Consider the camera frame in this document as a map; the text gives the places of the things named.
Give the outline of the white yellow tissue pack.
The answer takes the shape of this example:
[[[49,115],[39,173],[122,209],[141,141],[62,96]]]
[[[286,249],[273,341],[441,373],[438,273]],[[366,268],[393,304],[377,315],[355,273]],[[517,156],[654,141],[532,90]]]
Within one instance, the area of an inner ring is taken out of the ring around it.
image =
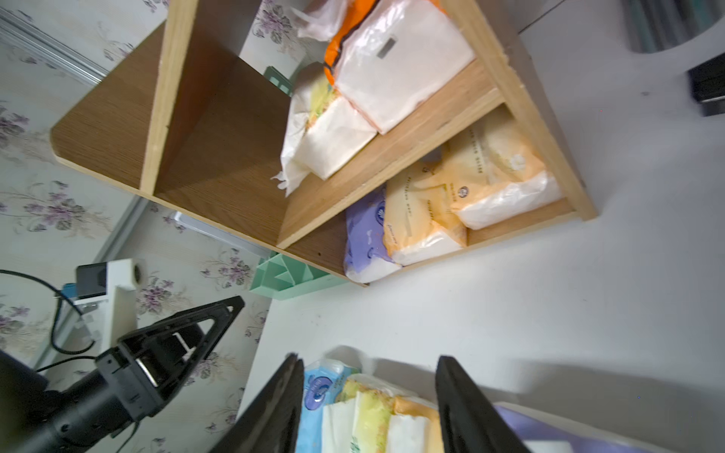
[[[308,177],[326,180],[378,135],[362,113],[330,85],[315,62],[296,79],[281,149],[278,188],[290,196]]]

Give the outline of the blue tissue pack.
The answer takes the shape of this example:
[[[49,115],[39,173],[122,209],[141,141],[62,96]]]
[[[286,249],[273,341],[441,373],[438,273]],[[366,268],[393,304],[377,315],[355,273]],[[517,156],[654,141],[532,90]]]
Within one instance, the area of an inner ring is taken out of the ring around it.
[[[333,404],[358,367],[322,359],[305,366],[296,453],[322,451],[323,408]]]

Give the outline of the orange-yellow tissue pack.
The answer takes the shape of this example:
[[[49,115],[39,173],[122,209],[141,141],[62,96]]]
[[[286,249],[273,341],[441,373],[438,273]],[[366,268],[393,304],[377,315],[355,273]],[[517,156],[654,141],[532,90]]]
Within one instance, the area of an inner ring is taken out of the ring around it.
[[[386,452],[444,452],[438,406],[414,396],[396,396]]]

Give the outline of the green plastic file organizer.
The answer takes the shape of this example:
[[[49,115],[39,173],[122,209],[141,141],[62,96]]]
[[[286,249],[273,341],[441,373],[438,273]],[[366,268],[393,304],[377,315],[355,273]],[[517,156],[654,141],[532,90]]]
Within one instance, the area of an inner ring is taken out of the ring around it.
[[[349,283],[349,280],[286,255],[273,253],[269,258],[259,261],[249,291],[258,296],[287,300],[345,283]]]

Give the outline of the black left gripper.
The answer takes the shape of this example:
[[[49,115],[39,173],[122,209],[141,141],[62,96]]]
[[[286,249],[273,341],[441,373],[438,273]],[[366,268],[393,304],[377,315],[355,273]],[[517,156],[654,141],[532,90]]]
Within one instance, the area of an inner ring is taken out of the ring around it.
[[[232,296],[179,311],[104,352],[96,366],[128,418],[140,422],[165,409],[244,307],[243,298]]]

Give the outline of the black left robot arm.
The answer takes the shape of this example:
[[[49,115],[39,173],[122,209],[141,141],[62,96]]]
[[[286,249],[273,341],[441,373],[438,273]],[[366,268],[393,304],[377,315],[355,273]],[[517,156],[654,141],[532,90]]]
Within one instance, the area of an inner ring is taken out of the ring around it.
[[[86,452],[154,417],[213,352],[245,301],[230,297],[179,311],[122,336],[94,358],[94,370],[63,391],[1,355],[1,449]]]

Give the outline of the white purple tissue pack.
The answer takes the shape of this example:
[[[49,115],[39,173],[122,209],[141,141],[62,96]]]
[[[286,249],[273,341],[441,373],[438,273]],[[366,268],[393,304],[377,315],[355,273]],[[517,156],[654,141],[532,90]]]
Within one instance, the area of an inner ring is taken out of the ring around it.
[[[505,402],[494,407],[532,452],[668,452],[658,445],[544,411]]]

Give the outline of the yellow-green tissue pack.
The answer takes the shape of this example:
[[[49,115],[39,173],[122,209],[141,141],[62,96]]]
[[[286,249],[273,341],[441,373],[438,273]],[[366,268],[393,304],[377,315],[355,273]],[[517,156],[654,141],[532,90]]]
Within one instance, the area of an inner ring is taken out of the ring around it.
[[[399,396],[416,393],[372,375],[348,377],[334,402],[323,408],[322,452],[384,452]]]

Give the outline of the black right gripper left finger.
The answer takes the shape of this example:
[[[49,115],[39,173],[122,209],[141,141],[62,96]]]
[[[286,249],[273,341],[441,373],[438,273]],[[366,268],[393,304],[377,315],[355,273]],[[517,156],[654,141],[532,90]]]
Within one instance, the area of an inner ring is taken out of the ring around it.
[[[211,453],[295,452],[304,363],[289,354]]]

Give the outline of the black stapler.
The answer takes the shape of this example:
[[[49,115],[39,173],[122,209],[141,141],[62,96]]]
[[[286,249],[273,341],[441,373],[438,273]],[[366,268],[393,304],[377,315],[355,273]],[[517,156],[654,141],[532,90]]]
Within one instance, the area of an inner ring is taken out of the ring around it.
[[[720,54],[687,72],[692,99],[703,116],[724,113],[725,54]]]

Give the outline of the orange tissue pack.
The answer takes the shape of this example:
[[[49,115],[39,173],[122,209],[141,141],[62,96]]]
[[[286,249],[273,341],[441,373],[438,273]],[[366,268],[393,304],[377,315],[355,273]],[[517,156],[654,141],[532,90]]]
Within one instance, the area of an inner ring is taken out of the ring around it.
[[[328,82],[385,134],[475,59],[437,1],[312,1],[298,36],[328,45]]]

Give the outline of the wooden three-tier shelf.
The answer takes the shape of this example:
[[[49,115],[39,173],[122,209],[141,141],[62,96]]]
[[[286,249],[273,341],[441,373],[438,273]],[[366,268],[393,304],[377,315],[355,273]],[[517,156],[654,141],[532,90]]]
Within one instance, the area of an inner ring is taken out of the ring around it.
[[[355,1],[285,94],[241,59],[257,1],[175,1],[50,134],[58,160],[332,275],[387,185],[404,264],[596,216],[501,1]]]

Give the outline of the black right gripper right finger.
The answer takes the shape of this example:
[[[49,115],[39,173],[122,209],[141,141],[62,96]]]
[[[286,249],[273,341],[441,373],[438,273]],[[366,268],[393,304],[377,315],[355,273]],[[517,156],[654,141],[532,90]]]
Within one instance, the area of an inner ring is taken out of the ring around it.
[[[529,452],[455,358],[439,358],[435,390],[445,452]]]

